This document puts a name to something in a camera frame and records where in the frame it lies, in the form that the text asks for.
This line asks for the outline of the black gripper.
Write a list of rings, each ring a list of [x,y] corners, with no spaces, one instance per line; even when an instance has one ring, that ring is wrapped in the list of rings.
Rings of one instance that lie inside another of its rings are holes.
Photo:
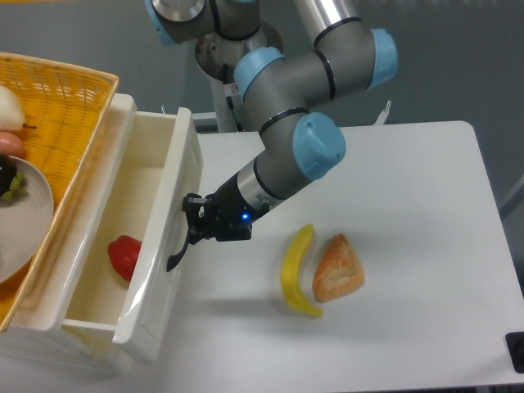
[[[235,242],[251,239],[252,224],[269,212],[269,200],[259,208],[248,204],[242,196],[237,175],[207,197],[188,193],[183,198],[187,220],[187,242],[197,244],[202,239]]]

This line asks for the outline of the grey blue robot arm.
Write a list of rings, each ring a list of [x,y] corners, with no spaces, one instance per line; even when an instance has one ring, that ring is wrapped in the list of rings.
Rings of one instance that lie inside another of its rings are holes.
[[[208,196],[185,197],[186,241],[247,240],[252,224],[345,156],[340,129],[318,105],[391,80],[394,39],[366,27],[352,1],[299,1],[313,50],[287,59],[263,31],[257,1],[149,1],[160,39],[212,38],[219,80],[237,85],[264,150]]]

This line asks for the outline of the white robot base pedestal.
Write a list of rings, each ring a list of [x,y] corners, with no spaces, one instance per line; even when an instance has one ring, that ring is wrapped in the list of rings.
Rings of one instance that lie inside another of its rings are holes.
[[[212,33],[196,41],[196,63],[210,81],[218,131],[221,133],[256,130],[241,98],[233,72],[237,63],[247,53],[259,47],[275,47],[280,52],[284,51],[280,34],[265,22],[246,40],[231,41]]]

